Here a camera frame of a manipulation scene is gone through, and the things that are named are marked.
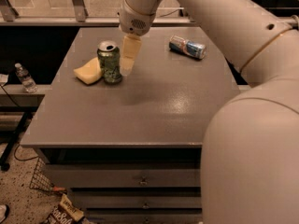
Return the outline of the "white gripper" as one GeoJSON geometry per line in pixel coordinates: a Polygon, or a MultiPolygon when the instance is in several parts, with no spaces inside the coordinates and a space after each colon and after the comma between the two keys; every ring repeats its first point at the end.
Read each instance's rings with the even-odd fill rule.
{"type": "Polygon", "coordinates": [[[121,49],[121,74],[128,76],[133,69],[135,59],[141,48],[140,36],[145,35],[149,30],[155,14],[141,14],[133,10],[126,1],[121,4],[119,11],[120,28],[127,35],[122,40],[121,49]]]}

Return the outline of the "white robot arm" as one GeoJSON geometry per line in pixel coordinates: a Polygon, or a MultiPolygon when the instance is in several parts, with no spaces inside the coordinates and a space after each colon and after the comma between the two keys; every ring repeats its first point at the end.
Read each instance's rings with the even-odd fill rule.
{"type": "MultiPolygon", "coordinates": [[[[120,26],[144,35],[162,0],[124,0],[120,26]]],[[[250,88],[209,122],[204,224],[299,224],[299,32],[251,0],[178,0],[250,88]]]]}

